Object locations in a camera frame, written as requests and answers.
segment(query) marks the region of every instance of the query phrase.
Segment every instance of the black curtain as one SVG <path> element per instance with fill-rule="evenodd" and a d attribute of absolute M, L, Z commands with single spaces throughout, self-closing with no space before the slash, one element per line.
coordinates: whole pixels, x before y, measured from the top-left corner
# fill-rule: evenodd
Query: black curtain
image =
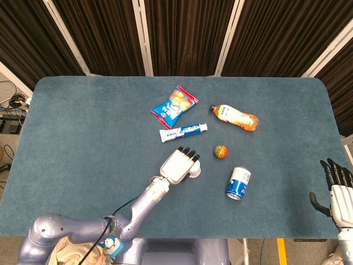
<path fill-rule="evenodd" d="M 54 0 L 91 73 L 143 76 L 131 0 Z"/>
<path fill-rule="evenodd" d="M 301 76 L 353 18 L 353 1 L 246 0 L 223 76 Z"/>
<path fill-rule="evenodd" d="M 45 76 L 83 72 L 43 1 L 0 1 L 0 60 L 30 89 Z"/>
<path fill-rule="evenodd" d="M 353 39 L 316 77 L 327 87 L 340 134 L 353 134 Z"/>
<path fill-rule="evenodd" d="M 145 0 L 153 74 L 214 75 L 234 0 Z"/>

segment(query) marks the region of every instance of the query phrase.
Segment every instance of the orange juice bottle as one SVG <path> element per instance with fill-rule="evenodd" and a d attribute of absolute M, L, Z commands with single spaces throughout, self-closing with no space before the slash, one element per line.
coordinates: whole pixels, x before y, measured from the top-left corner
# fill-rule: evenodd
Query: orange juice bottle
<path fill-rule="evenodd" d="M 211 105 L 210 111 L 220 120 L 240 126 L 246 131 L 254 131 L 259 124 L 255 115 L 242 113 L 228 105 Z"/>

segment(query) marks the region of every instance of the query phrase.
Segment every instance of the chip bag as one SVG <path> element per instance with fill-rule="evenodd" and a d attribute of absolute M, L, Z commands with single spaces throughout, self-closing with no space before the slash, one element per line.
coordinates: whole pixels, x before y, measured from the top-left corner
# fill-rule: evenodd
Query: chip bag
<path fill-rule="evenodd" d="M 191 109 L 199 100 L 177 84 L 166 102 L 151 110 L 160 123 L 171 129 L 182 113 Z"/>

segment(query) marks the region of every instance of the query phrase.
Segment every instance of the toothpaste cap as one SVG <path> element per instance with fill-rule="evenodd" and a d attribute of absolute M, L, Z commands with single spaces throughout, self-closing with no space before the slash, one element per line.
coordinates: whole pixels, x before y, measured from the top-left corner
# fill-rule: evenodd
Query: toothpaste cap
<path fill-rule="evenodd" d="M 200 130 L 201 131 L 207 131 L 207 124 L 200 124 Z"/>

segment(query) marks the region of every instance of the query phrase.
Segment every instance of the drink can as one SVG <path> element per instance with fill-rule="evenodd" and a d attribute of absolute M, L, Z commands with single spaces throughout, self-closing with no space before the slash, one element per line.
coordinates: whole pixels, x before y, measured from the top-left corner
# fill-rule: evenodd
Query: drink can
<path fill-rule="evenodd" d="M 245 167 L 235 167 L 226 194 L 234 200 L 241 200 L 249 183 L 251 173 Z"/>

